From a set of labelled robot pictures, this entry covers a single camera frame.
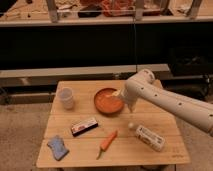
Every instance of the floor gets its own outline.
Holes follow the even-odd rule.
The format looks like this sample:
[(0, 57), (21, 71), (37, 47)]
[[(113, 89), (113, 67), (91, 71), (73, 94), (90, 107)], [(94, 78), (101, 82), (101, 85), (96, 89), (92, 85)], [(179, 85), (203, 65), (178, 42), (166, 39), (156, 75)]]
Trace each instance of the floor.
[[(51, 103), (0, 106), (0, 171), (37, 171), (39, 153)], [(177, 119), (191, 157), (190, 164), (174, 165), (165, 171), (212, 171), (213, 139)], [(141, 167), (77, 168), (65, 171), (143, 171)]]

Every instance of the toy carrot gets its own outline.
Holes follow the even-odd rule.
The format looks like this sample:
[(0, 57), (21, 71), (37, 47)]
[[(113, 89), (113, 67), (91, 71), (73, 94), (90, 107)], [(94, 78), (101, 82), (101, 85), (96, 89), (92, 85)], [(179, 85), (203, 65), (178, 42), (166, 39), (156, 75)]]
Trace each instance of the toy carrot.
[(118, 131), (112, 132), (106, 139), (104, 139), (100, 144), (100, 150), (98, 153), (98, 156), (96, 157), (96, 160), (98, 160), (101, 157), (102, 152), (105, 152), (111, 142), (117, 137)]

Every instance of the orange bowl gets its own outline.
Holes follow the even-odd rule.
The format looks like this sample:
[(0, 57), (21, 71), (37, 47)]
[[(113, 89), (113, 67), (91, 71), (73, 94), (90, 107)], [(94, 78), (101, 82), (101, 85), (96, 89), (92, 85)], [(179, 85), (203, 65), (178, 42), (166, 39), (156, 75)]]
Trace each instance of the orange bowl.
[(114, 88), (104, 88), (98, 91), (94, 97), (96, 109), (104, 114), (113, 114), (121, 111), (124, 107), (124, 102), (112, 93), (117, 91)]

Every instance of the table leg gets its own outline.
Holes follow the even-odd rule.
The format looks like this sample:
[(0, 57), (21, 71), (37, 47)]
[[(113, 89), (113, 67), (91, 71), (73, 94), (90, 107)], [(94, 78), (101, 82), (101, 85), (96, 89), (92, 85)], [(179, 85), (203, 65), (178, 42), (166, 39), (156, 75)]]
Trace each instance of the table leg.
[(141, 168), (145, 171), (163, 171), (168, 165), (144, 165)]

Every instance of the label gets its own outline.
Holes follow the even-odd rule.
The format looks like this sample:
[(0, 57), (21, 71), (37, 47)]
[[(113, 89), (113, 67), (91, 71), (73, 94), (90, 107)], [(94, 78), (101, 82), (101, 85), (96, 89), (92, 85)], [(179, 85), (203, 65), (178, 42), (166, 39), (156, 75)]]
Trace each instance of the label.
[(161, 151), (164, 147), (165, 139), (142, 125), (137, 127), (135, 134), (136, 137), (138, 137), (156, 151)]

